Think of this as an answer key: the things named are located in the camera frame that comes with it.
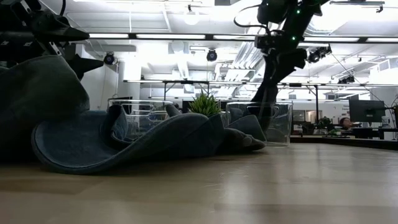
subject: person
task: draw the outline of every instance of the person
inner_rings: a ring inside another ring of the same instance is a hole
[[[342,127],[343,130],[349,130],[352,127],[353,123],[349,118],[341,118],[339,125]]]

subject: table surface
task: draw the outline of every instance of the table surface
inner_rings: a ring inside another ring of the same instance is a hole
[[[0,223],[397,223],[398,153],[291,144],[97,176],[0,166]]]

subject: potted plant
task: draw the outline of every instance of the potted plant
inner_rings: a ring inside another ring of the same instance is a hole
[[[189,106],[192,113],[200,113],[205,116],[211,116],[221,112],[214,96],[208,96],[204,94],[203,91],[200,93],[198,98],[189,103]]]

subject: clear plastic bin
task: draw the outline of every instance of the clear plastic bin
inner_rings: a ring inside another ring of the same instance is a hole
[[[168,119],[165,107],[172,104],[171,101],[158,100],[108,100],[108,107],[122,105],[124,108],[129,123],[127,137],[131,139],[141,137],[148,130]]]
[[[226,106],[228,124],[248,115],[256,115],[267,138],[268,146],[288,146],[292,127],[291,103],[234,102]]]

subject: computer monitor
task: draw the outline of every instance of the computer monitor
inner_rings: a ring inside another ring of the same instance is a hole
[[[352,122],[381,122],[386,115],[384,102],[379,100],[349,100],[349,115]]]

